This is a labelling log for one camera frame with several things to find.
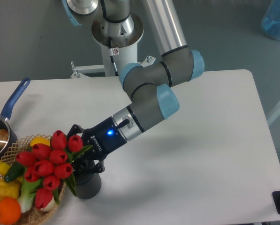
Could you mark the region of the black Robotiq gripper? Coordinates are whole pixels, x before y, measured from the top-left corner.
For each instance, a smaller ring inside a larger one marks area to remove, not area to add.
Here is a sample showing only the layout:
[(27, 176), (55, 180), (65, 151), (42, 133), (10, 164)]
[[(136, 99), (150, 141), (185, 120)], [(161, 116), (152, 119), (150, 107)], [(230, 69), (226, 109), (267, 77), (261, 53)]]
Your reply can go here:
[(67, 141), (76, 134), (82, 134), (84, 146), (92, 145), (92, 148), (84, 153), (84, 156), (89, 159), (73, 163), (75, 175), (104, 172), (103, 160), (108, 154), (127, 143), (126, 138), (116, 128), (112, 117), (88, 129), (74, 124), (67, 133)]

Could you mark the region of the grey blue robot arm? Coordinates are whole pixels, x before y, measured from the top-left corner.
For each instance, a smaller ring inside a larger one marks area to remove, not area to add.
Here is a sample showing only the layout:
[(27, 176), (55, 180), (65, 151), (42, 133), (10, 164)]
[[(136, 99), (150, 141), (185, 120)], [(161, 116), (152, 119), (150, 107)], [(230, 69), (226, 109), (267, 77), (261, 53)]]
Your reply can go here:
[(179, 110), (172, 87), (199, 77), (204, 72), (204, 59), (200, 52), (188, 48), (170, 0), (143, 2), (162, 57), (148, 66), (139, 64), (132, 54), (122, 55), (122, 50), (136, 45), (144, 32), (128, 0), (65, 0), (62, 4), (75, 26), (80, 25), (77, 15), (101, 9), (102, 18), (93, 22), (92, 35), (105, 48), (105, 72), (118, 76), (131, 100), (130, 105), (93, 128), (73, 126), (70, 130), (71, 134), (82, 133), (84, 144), (93, 146), (74, 161), (75, 172), (101, 173), (108, 154)]

